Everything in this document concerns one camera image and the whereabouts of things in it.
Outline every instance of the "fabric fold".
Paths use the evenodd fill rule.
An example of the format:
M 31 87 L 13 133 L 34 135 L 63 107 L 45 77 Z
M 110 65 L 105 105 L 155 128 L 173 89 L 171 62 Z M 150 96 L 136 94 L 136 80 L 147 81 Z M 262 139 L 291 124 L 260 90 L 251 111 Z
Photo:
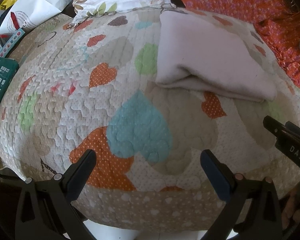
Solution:
M 202 18 L 164 11 L 156 83 L 252 101 L 273 101 L 276 86 L 242 39 Z

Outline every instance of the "green box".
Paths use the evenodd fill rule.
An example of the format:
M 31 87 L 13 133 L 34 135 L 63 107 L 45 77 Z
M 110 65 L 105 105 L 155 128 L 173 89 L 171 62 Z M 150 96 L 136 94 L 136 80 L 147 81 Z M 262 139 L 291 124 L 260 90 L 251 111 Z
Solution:
M 0 57 L 0 103 L 18 69 L 18 62 L 10 58 Z

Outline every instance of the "bedspread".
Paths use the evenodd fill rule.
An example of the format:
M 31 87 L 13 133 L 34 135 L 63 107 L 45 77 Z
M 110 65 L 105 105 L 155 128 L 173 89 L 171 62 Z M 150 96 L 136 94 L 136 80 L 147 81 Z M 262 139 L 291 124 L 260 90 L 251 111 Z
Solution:
M 247 178 L 271 176 L 279 196 L 287 193 L 300 169 L 274 148 L 262 120 L 271 115 L 300 126 L 300 89 L 251 24 L 187 10 L 180 13 L 238 34 L 274 79 L 277 99 L 156 86 L 160 13 L 91 18 L 75 29 L 60 15 L 26 36 L 11 55 L 20 69 L 0 105 L 0 169 L 49 179 L 93 149 L 97 165 L 73 205 L 95 222 L 137 230 L 213 223 L 224 203 L 200 167 L 203 149 Z

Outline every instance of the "white plastic bag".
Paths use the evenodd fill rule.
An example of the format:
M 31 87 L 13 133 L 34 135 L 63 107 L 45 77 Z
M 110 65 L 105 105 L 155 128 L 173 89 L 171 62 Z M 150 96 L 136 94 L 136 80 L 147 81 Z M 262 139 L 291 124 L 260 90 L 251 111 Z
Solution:
M 70 2 L 71 0 L 17 0 L 10 12 L 16 15 L 19 26 L 29 32 L 62 12 Z M 16 30 L 10 12 L 0 26 L 0 34 L 13 33 Z

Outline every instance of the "silver bolt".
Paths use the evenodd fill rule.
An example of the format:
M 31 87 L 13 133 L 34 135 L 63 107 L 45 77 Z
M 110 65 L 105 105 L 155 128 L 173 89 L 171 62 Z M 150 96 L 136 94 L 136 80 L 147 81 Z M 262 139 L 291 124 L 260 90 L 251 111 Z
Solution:
M 26 178 L 26 180 L 25 180 L 25 183 L 26 184 L 29 184 L 29 183 L 31 183 L 32 182 L 32 179 L 31 178 Z
M 266 177 L 266 182 L 272 183 L 272 179 L 270 177 Z
M 241 173 L 236 173 L 234 176 L 237 180 L 243 180 L 243 175 Z
M 60 180 L 62 178 L 62 174 L 56 174 L 53 176 L 55 180 Z

